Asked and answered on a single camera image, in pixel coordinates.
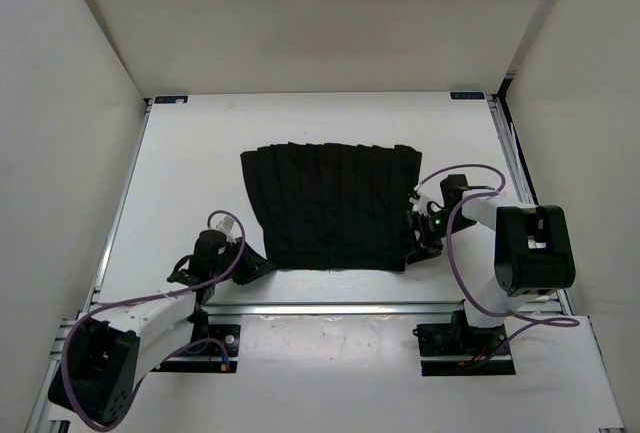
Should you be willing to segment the black pleated skirt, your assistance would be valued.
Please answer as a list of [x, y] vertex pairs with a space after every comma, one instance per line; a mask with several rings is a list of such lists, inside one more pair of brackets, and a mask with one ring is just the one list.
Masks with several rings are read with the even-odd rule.
[[418, 150], [273, 144], [240, 156], [268, 260], [283, 270], [402, 272], [413, 253]]

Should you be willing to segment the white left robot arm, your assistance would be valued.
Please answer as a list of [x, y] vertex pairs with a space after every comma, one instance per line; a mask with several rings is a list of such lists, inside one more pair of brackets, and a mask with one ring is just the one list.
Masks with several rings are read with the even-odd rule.
[[167, 278], [177, 290], [100, 306], [75, 322], [48, 400], [106, 432], [124, 419], [146, 375], [168, 359], [218, 357], [216, 371], [232, 371], [238, 329], [211, 325], [203, 306], [218, 283], [245, 285], [275, 269], [242, 238], [201, 232]]

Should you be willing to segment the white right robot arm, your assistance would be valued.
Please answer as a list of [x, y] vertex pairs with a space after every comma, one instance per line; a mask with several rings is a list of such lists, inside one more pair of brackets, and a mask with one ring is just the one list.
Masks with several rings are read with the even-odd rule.
[[[505, 195], [500, 187], [470, 185], [463, 174], [440, 183], [442, 201], [415, 191], [410, 194], [409, 223], [415, 252], [410, 263], [446, 254], [464, 295], [463, 319], [449, 328], [449, 340], [470, 353], [497, 328], [540, 296], [566, 289], [575, 281], [576, 267], [566, 218], [558, 206], [536, 206]], [[493, 273], [481, 287], [469, 288], [455, 257], [453, 235], [474, 226], [494, 233]]]

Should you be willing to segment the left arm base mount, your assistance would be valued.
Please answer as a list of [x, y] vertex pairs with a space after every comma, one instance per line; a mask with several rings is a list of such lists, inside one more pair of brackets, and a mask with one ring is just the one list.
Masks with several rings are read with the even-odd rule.
[[161, 373], [234, 374], [241, 346], [241, 324], [211, 317], [194, 330], [192, 344], [184, 352], [155, 368]]

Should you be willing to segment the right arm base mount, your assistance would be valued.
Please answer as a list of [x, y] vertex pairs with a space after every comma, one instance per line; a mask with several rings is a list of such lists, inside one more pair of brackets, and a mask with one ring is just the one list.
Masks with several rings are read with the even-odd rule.
[[512, 376], [516, 374], [503, 325], [470, 326], [463, 311], [448, 323], [418, 324], [417, 338], [423, 377]]

